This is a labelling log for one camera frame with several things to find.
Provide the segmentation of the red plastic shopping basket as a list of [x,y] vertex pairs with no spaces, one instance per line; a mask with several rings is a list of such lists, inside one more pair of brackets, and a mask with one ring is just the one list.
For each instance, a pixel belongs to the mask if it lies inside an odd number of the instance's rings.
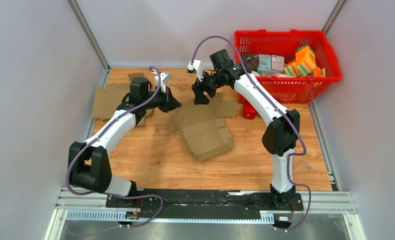
[[[284,58],[281,68],[284,77],[260,76],[258,81],[280,103],[309,104],[330,85],[342,79],[336,54],[326,35],[320,30],[268,31],[237,30],[234,32],[234,44],[239,53],[238,62],[243,54],[262,54]],[[315,66],[325,70],[325,76],[294,76],[297,69],[296,50],[309,46],[315,55]]]

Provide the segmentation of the red toy pepper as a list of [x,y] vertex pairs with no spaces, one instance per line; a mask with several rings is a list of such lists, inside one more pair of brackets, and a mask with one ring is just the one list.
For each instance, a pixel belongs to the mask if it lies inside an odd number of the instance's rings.
[[242,108],[242,116],[245,119],[253,120],[257,115],[257,110],[248,101],[245,101]]

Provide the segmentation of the aluminium frame rail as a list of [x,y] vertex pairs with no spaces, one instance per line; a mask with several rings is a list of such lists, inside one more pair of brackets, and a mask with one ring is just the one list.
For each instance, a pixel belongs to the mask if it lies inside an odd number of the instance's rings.
[[352,195],[346,191],[296,192],[283,206],[267,190],[157,189],[137,190],[138,199],[102,193],[75,195],[62,188],[45,238],[58,240],[66,221],[112,223],[285,224],[344,230],[351,240],[365,239]]

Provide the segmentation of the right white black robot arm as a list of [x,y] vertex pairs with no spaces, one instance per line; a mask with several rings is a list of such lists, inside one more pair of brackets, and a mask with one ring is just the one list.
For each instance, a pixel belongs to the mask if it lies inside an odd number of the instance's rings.
[[258,82],[252,71],[241,62],[235,63],[225,49],[210,55],[214,68],[205,72],[201,61],[191,60],[186,69],[197,78],[191,89],[194,104],[207,105],[217,89],[229,86],[244,97],[262,117],[266,130],[261,138],[272,160],[273,179],[269,203],[282,210],[291,204],[296,193],[292,180],[292,158],[299,138],[300,114],[278,103]]

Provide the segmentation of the brown cardboard paper box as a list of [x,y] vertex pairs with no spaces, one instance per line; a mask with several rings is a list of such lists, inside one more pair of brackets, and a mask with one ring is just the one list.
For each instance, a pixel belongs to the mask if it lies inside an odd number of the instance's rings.
[[237,103],[216,93],[209,104],[187,100],[173,111],[173,129],[179,134],[186,150],[197,161],[204,161],[234,149],[233,135],[225,118],[236,117]]

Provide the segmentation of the orange green striped sponge stack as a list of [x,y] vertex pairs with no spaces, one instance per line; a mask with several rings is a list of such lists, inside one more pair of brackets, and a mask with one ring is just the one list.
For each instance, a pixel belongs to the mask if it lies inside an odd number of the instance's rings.
[[295,59],[284,66],[284,74],[288,77],[325,77],[326,69],[316,64],[316,55],[308,45],[302,45],[295,50]]

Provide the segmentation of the flat unfolded cardboard sheet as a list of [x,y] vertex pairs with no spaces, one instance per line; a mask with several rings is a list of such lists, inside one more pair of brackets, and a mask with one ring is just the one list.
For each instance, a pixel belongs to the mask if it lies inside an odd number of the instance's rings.
[[143,72],[135,72],[111,76],[105,86],[96,89],[91,119],[93,120],[93,131],[97,132],[114,115],[122,99],[130,92],[130,82],[134,77],[143,77]]

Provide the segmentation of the grey small carton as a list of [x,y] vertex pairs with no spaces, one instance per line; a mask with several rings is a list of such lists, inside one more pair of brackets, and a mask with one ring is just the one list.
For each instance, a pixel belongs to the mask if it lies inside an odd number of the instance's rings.
[[285,58],[281,55],[271,55],[271,70],[279,73],[284,72]]

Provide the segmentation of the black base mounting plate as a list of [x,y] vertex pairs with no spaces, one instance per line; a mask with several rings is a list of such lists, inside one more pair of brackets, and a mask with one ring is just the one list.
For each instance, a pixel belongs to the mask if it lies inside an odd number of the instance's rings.
[[136,191],[140,199],[108,197],[108,208],[141,210],[142,218],[152,217],[157,210],[159,219],[257,220],[261,211],[274,211],[269,192],[239,190],[157,189]]

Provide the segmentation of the brown round toy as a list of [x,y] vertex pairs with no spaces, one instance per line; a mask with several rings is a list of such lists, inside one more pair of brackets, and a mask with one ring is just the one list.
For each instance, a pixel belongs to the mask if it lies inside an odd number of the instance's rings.
[[241,54],[241,59],[243,60],[244,64],[246,67],[250,68],[252,71],[257,71],[259,64],[260,64],[260,59],[257,54],[254,53],[242,53]]

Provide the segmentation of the teal small carton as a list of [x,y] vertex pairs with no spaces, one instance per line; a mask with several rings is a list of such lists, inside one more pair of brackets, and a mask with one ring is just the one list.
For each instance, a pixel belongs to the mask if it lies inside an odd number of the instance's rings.
[[272,70],[272,55],[270,54],[258,54],[259,64],[257,67],[257,73],[261,76],[266,71]]

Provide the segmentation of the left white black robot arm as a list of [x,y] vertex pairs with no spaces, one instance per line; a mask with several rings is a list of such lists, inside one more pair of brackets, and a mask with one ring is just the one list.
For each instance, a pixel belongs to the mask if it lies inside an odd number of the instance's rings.
[[119,196],[119,201],[127,208],[137,204],[139,195],[133,190],[136,184],[112,173],[109,156],[123,136],[138,125],[147,110],[158,108],[168,113],[181,107],[166,85],[170,79],[170,74],[163,71],[155,77],[155,91],[150,91],[147,78],[135,77],[130,83],[130,92],[123,97],[110,120],[84,142],[71,144],[65,177],[69,189],[79,187],[85,189],[86,194]]

